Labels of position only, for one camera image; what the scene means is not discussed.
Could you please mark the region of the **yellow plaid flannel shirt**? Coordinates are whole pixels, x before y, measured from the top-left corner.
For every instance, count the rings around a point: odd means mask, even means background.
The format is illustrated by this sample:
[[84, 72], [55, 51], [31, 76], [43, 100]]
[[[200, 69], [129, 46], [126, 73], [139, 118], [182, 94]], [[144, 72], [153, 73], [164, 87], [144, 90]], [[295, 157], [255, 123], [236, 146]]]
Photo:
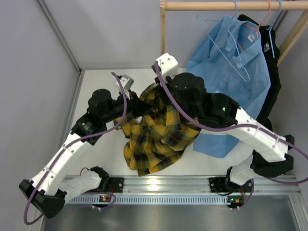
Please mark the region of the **yellow plaid flannel shirt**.
[[158, 87], [148, 86], [140, 100], [151, 108], [137, 121], [127, 114], [118, 129], [128, 139], [124, 159], [139, 176], [161, 171], [181, 159], [200, 133], [170, 103], [164, 103]]

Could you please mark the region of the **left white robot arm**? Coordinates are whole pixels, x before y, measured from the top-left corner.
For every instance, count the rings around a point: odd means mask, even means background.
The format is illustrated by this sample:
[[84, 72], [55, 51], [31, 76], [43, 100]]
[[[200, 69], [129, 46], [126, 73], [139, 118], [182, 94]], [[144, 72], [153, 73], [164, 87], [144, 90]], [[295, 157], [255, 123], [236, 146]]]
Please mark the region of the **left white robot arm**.
[[47, 218], [55, 217], [67, 202], [83, 193], [104, 192], [109, 186], [109, 174], [101, 167], [64, 179], [83, 154], [108, 132], [107, 123], [125, 115], [138, 118], [150, 108], [133, 91], [114, 100], [110, 91], [96, 90], [88, 100], [86, 113], [75, 123], [59, 151], [36, 176], [23, 180], [19, 189]]

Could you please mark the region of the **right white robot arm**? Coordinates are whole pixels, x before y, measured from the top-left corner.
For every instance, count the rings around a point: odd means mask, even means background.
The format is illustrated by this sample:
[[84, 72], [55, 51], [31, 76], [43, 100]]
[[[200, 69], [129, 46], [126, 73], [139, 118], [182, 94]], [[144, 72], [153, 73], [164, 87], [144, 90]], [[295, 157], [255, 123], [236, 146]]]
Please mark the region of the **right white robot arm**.
[[200, 77], [158, 73], [156, 82], [180, 115], [200, 128], [201, 134], [229, 136], [251, 147], [251, 153], [242, 162], [228, 168], [224, 179], [227, 190], [235, 191], [258, 176], [273, 179], [293, 170], [294, 159], [288, 154], [294, 144], [293, 136], [276, 135], [229, 96], [206, 92]]

